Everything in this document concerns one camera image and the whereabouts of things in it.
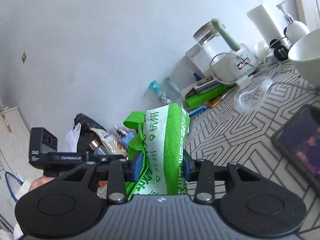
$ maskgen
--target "white bowl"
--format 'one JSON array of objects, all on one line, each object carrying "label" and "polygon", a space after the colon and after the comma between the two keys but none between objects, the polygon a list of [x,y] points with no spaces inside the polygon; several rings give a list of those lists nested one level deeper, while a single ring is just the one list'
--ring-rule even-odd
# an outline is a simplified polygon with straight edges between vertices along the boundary
[{"label": "white bowl", "polygon": [[320,29],[298,40],[288,58],[306,80],[320,88]]}]

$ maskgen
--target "green kettle handle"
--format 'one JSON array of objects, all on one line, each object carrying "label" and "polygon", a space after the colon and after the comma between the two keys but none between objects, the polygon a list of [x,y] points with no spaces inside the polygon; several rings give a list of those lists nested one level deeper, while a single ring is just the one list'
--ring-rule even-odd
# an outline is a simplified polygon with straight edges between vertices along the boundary
[{"label": "green kettle handle", "polygon": [[211,20],[211,23],[213,27],[221,34],[223,39],[226,41],[226,43],[229,45],[229,47],[234,50],[238,51],[240,50],[240,44],[236,42],[236,40],[230,35],[229,32],[225,29],[225,27],[222,26],[219,19],[214,18]]}]

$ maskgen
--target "silver screw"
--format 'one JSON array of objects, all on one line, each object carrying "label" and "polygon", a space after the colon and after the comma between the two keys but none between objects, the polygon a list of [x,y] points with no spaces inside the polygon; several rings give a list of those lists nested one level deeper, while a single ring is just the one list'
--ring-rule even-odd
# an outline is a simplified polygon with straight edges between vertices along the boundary
[{"label": "silver screw", "polygon": [[201,201],[209,201],[212,199],[212,195],[210,193],[201,192],[201,193],[197,194],[197,199],[199,199]]},{"label": "silver screw", "polygon": [[124,195],[120,192],[111,193],[109,198],[113,201],[120,201],[124,199]]}]

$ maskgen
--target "soap dispenser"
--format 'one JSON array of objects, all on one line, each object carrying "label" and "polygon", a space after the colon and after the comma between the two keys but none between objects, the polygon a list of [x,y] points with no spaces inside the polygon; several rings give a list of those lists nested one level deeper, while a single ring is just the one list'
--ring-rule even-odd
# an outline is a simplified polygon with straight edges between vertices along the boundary
[{"label": "soap dispenser", "polygon": [[298,40],[300,40],[303,36],[310,33],[307,26],[304,23],[295,21],[290,13],[286,13],[283,9],[283,4],[286,1],[283,1],[277,5],[277,8],[284,13],[284,18],[288,22],[288,26],[284,28],[284,35],[291,42],[291,46],[293,46]]}]

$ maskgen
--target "white cup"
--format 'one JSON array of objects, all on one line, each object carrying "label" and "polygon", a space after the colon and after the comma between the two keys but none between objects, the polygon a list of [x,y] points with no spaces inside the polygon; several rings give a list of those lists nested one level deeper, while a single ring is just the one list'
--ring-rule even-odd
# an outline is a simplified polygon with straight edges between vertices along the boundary
[{"label": "white cup", "polygon": [[256,56],[258,58],[258,63],[264,61],[264,56],[266,55],[268,51],[268,45],[265,41],[259,41],[254,47],[254,52],[256,53]]},{"label": "white cup", "polygon": [[306,80],[320,88],[320,29],[298,40],[288,58]]}]

